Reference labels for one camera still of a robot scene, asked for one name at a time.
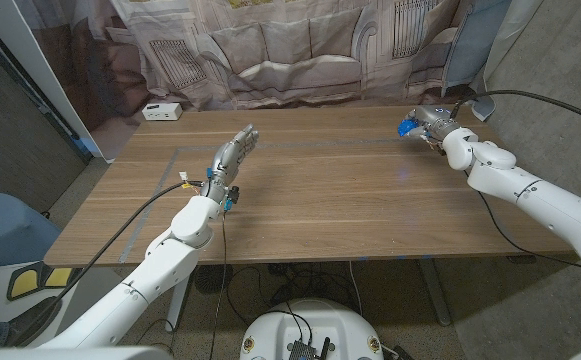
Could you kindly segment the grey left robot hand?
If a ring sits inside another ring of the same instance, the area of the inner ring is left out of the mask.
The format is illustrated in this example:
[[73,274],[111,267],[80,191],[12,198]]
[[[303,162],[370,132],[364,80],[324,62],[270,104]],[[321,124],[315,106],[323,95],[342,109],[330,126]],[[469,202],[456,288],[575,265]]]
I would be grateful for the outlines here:
[[228,187],[236,178],[239,166],[256,147],[259,134],[252,124],[248,124],[229,142],[217,150],[210,167],[210,177],[202,186],[201,195],[221,203]]

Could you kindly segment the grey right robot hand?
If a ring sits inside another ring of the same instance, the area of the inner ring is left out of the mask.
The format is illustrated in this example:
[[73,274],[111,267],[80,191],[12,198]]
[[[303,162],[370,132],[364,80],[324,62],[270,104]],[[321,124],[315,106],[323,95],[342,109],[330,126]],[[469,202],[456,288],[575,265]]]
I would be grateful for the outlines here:
[[423,105],[410,111],[398,126],[401,137],[420,138],[434,150],[443,153],[442,142],[452,131],[459,128],[451,118],[451,111],[442,107]]

